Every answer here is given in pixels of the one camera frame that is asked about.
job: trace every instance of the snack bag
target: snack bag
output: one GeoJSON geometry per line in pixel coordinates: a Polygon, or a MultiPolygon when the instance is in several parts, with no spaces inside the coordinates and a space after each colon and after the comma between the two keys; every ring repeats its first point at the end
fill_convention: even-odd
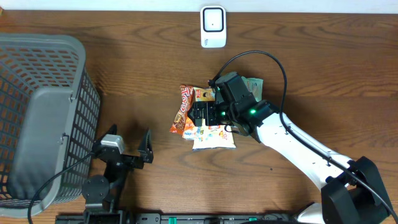
{"type": "Polygon", "coordinates": [[[195,102],[216,100],[216,93],[213,91],[212,88],[203,89],[193,87],[193,89],[195,90],[195,102]]]}
{"type": "Polygon", "coordinates": [[[205,120],[203,120],[202,127],[197,127],[192,150],[197,151],[216,147],[236,148],[232,133],[225,131],[224,127],[225,125],[205,126],[205,120]]]}
{"type": "Polygon", "coordinates": [[[242,80],[248,90],[253,93],[256,101],[260,102],[262,98],[262,79],[242,77],[242,80]]]}
{"type": "Polygon", "coordinates": [[[180,89],[181,89],[182,104],[180,110],[177,112],[177,115],[175,115],[173,125],[170,128],[170,132],[183,134],[185,123],[187,122],[187,120],[190,121],[190,119],[187,116],[187,112],[192,105],[193,86],[180,85],[180,89]]]}

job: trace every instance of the green connector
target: green connector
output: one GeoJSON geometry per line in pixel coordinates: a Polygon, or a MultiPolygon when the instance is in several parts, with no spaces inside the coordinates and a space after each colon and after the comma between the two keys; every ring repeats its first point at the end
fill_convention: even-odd
{"type": "Polygon", "coordinates": [[[177,218],[169,218],[169,224],[177,224],[177,218]]]}

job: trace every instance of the red snack wrapper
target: red snack wrapper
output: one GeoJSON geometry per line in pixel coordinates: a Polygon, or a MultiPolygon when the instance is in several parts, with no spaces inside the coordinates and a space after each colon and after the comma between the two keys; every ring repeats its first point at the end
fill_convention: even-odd
{"type": "Polygon", "coordinates": [[[187,122],[187,119],[189,119],[187,116],[188,110],[192,106],[193,86],[180,85],[180,89],[182,104],[180,110],[177,112],[177,115],[175,115],[170,132],[182,135],[184,133],[185,122],[187,122]]]}

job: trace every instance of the white wall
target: white wall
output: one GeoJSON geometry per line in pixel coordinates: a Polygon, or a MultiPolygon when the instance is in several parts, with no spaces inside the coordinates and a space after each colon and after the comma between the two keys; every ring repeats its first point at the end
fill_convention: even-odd
{"type": "Polygon", "coordinates": [[[398,0],[0,0],[4,9],[190,11],[218,4],[229,12],[398,13],[398,0]]]}

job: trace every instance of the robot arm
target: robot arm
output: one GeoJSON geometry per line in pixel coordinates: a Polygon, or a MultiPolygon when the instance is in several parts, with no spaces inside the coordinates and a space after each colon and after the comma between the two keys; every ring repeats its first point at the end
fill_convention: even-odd
{"type": "MultiPolygon", "coordinates": [[[[154,160],[151,134],[148,130],[142,138],[138,147],[140,156],[130,156],[123,154],[123,138],[116,135],[116,131],[114,124],[93,144],[94,158],[105,162],[106,168],[103,175],[94,175],[84,182],[81,193],[86,199],[86,209],[77,223],[130,223],[130,213],[120,210],[119,199],[128,173],[142,169],[144,163],[154,160]]],[[[72,223],[70,217],[66,220],[66,223],[72,223]]]]}
{"type": "Polygon", "coordinates": [[[390,215],[392,205],[386,188],[369,159],[353,161],[327,148],[294,125],[272,103],[257,102],[236,72],[216,76],[210,85],[216,91],[215,102],[196,102],[188,111],[195,126],[201,126],[205,119],[207,126],[237,127],[239,131],[234,133],[250,135],[275,149],[320,189],[322,205],[308,207],[297,217],[298,221],[380,223],[390,215]],[[348,190],[348,185],[356,188],[348,190]]]}

